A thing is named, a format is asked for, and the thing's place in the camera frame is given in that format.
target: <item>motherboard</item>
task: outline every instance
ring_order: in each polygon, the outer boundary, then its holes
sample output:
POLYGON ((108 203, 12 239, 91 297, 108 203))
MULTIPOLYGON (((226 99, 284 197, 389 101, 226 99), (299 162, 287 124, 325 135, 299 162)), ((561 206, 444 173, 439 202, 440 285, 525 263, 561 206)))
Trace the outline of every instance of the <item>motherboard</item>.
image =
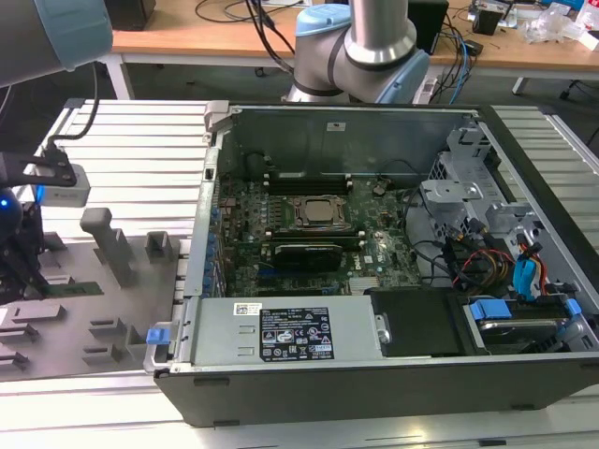
POLYGON ((221 180, 226 295, 362 295, 420 284, 400 226, 402 191, 381 195, 379 183, 221 180))

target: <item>blue cable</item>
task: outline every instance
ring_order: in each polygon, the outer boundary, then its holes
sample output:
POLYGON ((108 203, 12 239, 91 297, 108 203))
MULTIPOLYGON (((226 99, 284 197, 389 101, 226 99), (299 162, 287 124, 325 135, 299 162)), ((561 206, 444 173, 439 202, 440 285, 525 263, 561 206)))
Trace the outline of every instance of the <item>blue cable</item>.
POLYGON ((36 188, 36 203, 41 203, 44 200, 44 195, 46 194, 46 187, 43 185, 39 185, 36 188))
POLYGON ((466 73, 466 58, 468 58, 468 50, 466 49, 466 44, 464 43, 464 39, 461 38, 461 36, 458 35, 454 35, 453 33, 449 34, 449 33, 442 33, 445 36, 451 36, 453 38, 455 38, 456 40, 458 40, 461 44, 461 49, 463 51, 463 64, 461 66, 461 70, 460 70, 460 77, 458 78, 458 85, 456 86, 456 90, 454 91, 453 95, 451 96, 451 100, 449 100, 449 104, 452 105, 453 102, 456 100, 456 98, 458 97, 458 95, 460 94, 460 90, 462 87, 462 83, 463 83, 463 79, 464 79, 464 75, 466 73))

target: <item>blue latch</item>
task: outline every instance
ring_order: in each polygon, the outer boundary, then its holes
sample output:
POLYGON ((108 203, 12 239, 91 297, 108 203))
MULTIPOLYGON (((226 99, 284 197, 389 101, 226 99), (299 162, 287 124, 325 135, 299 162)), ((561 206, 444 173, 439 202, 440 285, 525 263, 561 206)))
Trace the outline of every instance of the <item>blue latch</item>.
POLYGON ((470 304, 470 311, 475 321, 509 319, 512 317, 512 312, 509 311, 504 299, 479 299, 474 304, 470 304))
POLYGON ((533 285, 535 272, 536 264, 531 259, 518 259, 516 261, 512 283, 516 292, 523 295, 528 302, 534 301, 531 285, 533 285))
POLYGON ((153 327, 152 329, 149 329, 148 336, 146 337, 146 343, 169 344, 170 329, 164 329, 163 327, 153 327))
POLYGON ((571 297, 565 300, 565 308, 568 310, 571 316, 576 316, 579 313, 582 313, 582 309, 578 305, 578 301, 571 297))

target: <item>gray sheet metal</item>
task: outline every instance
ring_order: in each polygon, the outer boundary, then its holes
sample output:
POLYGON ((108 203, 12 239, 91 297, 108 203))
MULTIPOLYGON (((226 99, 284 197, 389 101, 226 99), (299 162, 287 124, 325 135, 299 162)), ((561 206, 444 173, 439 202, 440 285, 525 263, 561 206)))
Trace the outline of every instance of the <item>gray sheet metal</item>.
MULTIPOLYGON (((495 107, 565 209, 599 251, 599 164, 596 157, 558 118, 521 107, 495 107)), ((517 200, 525 196, 507 167, 500 172, 517 200)))

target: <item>cable bundle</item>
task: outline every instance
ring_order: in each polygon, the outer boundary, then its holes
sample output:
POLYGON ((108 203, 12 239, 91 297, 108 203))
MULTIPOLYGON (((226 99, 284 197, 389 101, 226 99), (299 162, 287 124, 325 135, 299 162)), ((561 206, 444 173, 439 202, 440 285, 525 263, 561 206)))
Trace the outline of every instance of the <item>cable bundle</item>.
MULTIPOLYGON (((270 29, 275 35, 277 35, 281 40, 283 40, 283 42, 286 44, 286 46, 293 54, 296 54, 296 52, 293 46, 285 38, 285 36, 283 36, 283 34, 281 34, 279 30, 277 30, 274 21, 270 18, 269 13, 262 7, 262 0, 238 0, 237 2, 227 5, 224 10, 225 15, 228 17, 227 20, 212 19, 210 17, 202 15, 199 11, 204 5, 206 5, 207 2, 208 0, 201 0, 196 5, 196 15, 200 17, 200 19, 213 23, 238 23, 251 21, 254 24, 258 37, 260 38, 260 42, 262 42, 262 45, 264 46, 272 61, 274 61, 284 72, 293 75, 293 67, 289 65, 287 61, 285 61, 281 56, 279 56, 279 54, 272 48, 272 45, 270 44, 269 39, 267 38, 264 28, 266 27, 270 29), (237 16, 228 11, 231 7, 240 5, 242 3, 245 3, 245 5, 247 6, 247 10, 250 14, 248 17, 237 16)), ((291 5, 278 7, 272 10, 270 14, 276 11, 280 11, 282 9, 294 7, 300 3, 302 2, 298 1, 291 5)))
POLYGON ((464 39, 460 30, 453 26, 453 23, 447 14, 446 19, 447 23, 444 23, 444 25, 447 27, 447 31, 442 31, 441 35, 450 37, 452 39, 451 42, 454 44, 456 49, 456 58, 449 71, 447 71, 441 78, 441 81, 439 81, 439 86, 432 94, 431 101, 436 97, 437 103, 439 103, 443 92, 449 89, 455 89, 451 99, 449 100, 449 104, 451 105, 454 101, 456 101, 464 85, 470 79, 472 69, 476 64, 476 56, 473 58, 468 53, 468 49, 466 48, 466 44, 464 43, 464 39))

